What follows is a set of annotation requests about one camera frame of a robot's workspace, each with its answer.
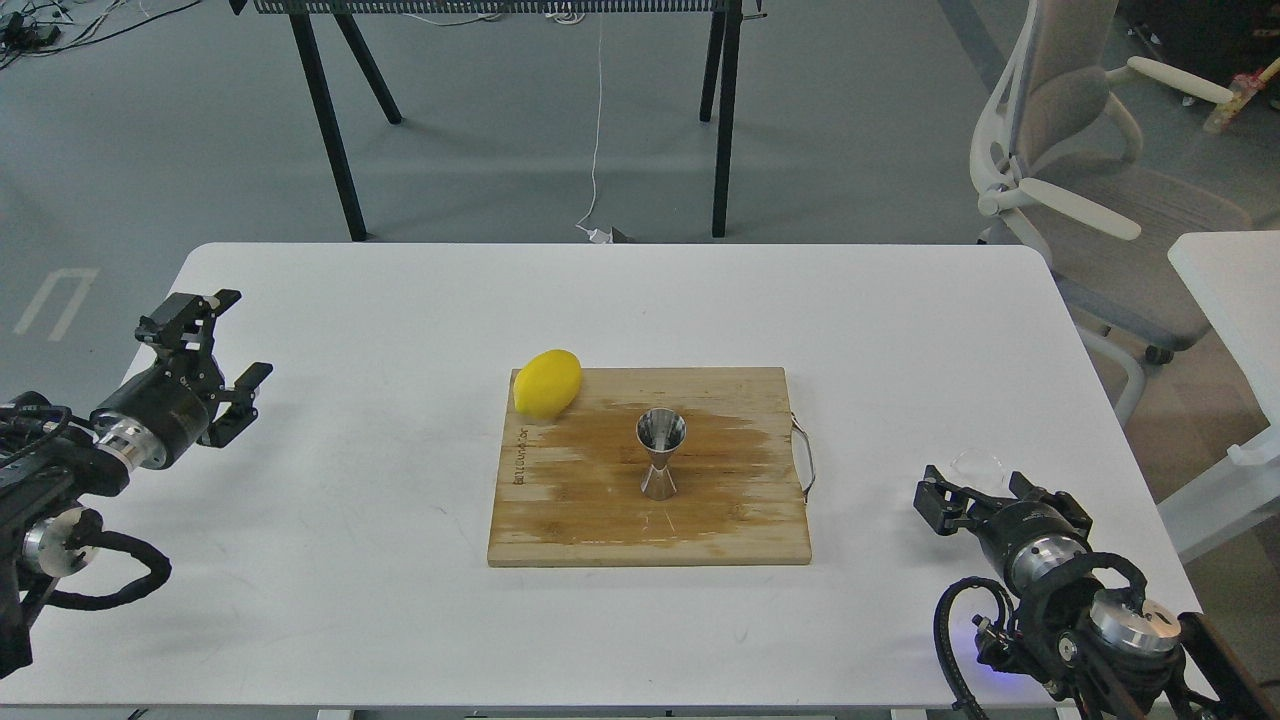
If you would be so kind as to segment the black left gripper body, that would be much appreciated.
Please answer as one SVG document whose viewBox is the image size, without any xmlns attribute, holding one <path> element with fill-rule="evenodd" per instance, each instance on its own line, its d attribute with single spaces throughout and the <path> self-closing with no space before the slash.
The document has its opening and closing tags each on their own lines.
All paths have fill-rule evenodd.
<svg viewBox="0 0 1280 720">
<path fill-rule="evenodd" d="M 227 446 L 230 436 L 214 419 L 223 384 L 224 375 L 212 357 L 157 359 L 90 414 L 97 448 L 133 471 L 170 468 L 193 445 Z"/>
</svg>

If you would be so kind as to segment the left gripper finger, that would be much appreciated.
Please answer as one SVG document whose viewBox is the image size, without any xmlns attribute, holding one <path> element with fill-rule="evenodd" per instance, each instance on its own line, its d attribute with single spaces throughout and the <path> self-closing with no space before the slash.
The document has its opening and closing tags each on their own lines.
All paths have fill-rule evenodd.
<svg viewBox="0 0 1280 720">
<path fill-rule="evenodd" d="M 274 365 L 253 363 L 230 387 L 218 387 L 207 397 L 210 421 L 198 437 L 198 445 L 224 448 L 259 416 L 253 406 L 259 387 L 270 377 Z"/>
<path fill-rule="evenodd" d="M 219 375 L 212 356 L 216 319 L 242 299 L 238 290 L 211 296 L 170 293 L 148 315 L 142 315 L 134 338 L 150 347 L 155 364 L 173 375 Z"/>
</svg>

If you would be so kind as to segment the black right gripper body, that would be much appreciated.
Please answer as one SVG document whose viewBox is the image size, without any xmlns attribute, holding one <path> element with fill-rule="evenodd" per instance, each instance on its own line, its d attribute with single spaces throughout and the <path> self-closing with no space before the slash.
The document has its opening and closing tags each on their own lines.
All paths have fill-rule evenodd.
<svg viewBox="0 0 1280 720">
<path fill-rule="evenodd" d="M 1032 489 L 1020 498 L 975 501 L 969 530 L 1004 584 L 1021 596 L 1050 570 L 1089 553 L 1093 520 L 1074 496 Z"/>
</svg>

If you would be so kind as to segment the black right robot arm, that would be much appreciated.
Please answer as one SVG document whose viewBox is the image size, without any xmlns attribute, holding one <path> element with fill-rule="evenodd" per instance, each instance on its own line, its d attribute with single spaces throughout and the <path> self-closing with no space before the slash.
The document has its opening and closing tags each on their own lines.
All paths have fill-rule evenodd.
<svg viewBox="0 0 1280 720">
<path fill-rule="evenodd" d="M 1143 719 L 1166 697 L 1179 719 L 1275 719 L 1276 706 L 1201 612 L 1174 612 L 1147 593 L 1128 559 L 1089 546 L 1092 518 L 1065 491 L 1011 474 L 1010 496 L 954 484 L 929 465 L 914 509 L 938 536 L 969 530 L 997 579 L 965 577 L 934 609 L 934 652 L 970 719 L 986 711 L 968 685 L 950 638 L 955 600 L 988 591 L 993 618 L 977 615 L 979 664 L 1033 678 L 1083 719 Z"/>
</svg>

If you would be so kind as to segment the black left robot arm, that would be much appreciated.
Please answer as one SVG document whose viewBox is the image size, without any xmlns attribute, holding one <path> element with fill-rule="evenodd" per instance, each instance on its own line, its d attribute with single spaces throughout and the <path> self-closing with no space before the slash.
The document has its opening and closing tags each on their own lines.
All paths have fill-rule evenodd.
<svg viewBox="0 0 1280 720">
<path fill-rule="evenodd" d="M 255 363 L 227 383 L 212 348 L 237 290 L 173 293 L 134 336 L 154 363 L 87 418 L 28 391 L 1 407 L 1 670 L 32 664 L 29 632 L 47 606 L 102 611 L 163 587 L 172 561 L 152 544 L 108 530 L 82 497 L 118 496 L 141 468 L 170 468 L 189 447 L 221 448 L 257 419 L 253 405 L 273 366 Z M 100 550 L 125 553 L 147 574 L 110 594 L 58 589 Z"/>
</svg>

